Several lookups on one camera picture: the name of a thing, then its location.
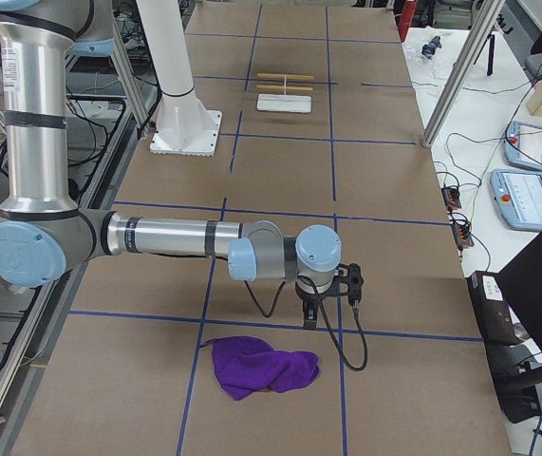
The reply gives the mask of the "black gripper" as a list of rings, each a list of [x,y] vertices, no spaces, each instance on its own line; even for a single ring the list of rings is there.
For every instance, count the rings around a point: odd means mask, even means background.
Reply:
[[[314,283],[305,285],[297,282],[295,284],[295,291],[302,300],[303,329],[315,330],[317,328],[320,304],[325,298]]]

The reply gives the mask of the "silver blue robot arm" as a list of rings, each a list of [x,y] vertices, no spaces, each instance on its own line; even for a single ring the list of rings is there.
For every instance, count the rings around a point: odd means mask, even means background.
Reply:
[[[9,195],[0,204],[0,276],[40,287],[96,257],[123,253],[207,257],[250,283],[293,283],[312,329],[325,298],[346,283],[341,241],[325,225],[296,237],[271,222],[127,217],[85,210],[69,195],[65,57],[73,48],[111,53],[108,1],[0,1],[0,45]]]

